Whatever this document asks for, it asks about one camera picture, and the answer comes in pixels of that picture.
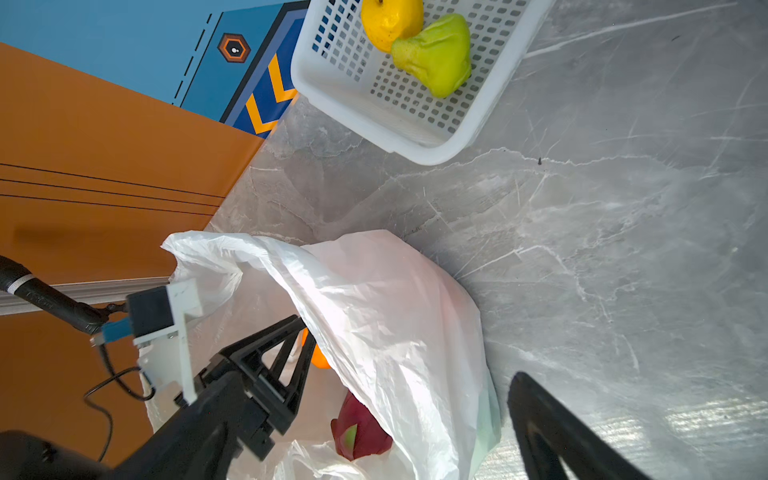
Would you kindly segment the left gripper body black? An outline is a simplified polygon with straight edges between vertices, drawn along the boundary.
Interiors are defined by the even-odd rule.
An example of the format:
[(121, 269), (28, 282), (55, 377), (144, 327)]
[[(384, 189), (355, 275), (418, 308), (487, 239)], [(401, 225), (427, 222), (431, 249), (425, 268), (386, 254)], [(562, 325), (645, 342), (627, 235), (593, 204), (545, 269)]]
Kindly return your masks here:
[(273, 435), (285, 434), (297, 417), (297, 368), (287, 353), (219, 353), (194, 377), (197, 399), (226, 379), (235, 389), (223, 412), (232, 417), (241, 448), (265, 461), (275, 447)]

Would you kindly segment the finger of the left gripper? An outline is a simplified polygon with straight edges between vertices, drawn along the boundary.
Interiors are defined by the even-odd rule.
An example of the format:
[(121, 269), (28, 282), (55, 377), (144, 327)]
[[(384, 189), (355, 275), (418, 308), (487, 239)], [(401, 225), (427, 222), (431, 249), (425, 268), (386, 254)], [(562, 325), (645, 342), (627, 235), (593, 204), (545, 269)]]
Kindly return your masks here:
[(305, 325), (291, 315), (224, 349), (224, 357), (246, 378), (279, 378)]
[(298, 414), (306, 380), (312, 365), (316, 341), (308, 329), (303, 330), (304, 341), (289, 384), (286, 386), (285, 407), (295, 418)]

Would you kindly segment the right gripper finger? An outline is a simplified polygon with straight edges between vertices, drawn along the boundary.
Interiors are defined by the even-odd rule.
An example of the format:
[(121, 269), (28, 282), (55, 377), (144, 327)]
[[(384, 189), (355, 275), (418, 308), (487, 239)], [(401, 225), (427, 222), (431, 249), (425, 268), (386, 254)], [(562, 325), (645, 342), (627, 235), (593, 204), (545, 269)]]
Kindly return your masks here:
[(578, 479), (647, 477), (527, 373), (514, 375), (507, 405), (530, 479), (565, 479), (565, 467)]

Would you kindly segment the white plastic bag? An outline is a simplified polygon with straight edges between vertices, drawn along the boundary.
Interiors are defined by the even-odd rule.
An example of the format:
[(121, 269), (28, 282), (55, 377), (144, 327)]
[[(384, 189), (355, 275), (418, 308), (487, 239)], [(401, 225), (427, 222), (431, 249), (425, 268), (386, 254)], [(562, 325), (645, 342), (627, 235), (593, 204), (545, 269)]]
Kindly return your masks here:
[[(385, 230), (298, 247), (247, 234), (184, 232), (163, 244), (176, 282), (194, 279), (203, 316), (193, 371), (225, 346), (300, 316), (331, 368), (309, 372), (298, 415), (265, 461), (232, 479), (470, 479), (499, 442), (500, 413), (480, 312), (443, 269)], [(348, 391), (393, 439), (356, 460), (330, 422)]]

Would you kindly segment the green pear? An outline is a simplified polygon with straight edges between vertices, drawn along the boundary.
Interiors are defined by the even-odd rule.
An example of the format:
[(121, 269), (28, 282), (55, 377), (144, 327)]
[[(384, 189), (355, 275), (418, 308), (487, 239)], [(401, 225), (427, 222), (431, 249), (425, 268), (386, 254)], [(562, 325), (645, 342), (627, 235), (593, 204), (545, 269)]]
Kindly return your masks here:
[(446, 98), (470, 77), (470, 30), (456, 13), (441, 17), (418, 35), (397, 39), (391, 49), (395, 66), (418, 79), (435, 98)]

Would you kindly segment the yellow apple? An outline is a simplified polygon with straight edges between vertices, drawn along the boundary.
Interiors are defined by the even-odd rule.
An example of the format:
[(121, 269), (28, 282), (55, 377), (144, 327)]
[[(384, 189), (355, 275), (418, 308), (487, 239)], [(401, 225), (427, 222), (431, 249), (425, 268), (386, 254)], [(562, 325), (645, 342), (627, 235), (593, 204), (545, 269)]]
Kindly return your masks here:
[(361, 20), (373, 46), (389, 53), (397, 39), (411, 38), (423, 29), (423, 1), (363, 0)]

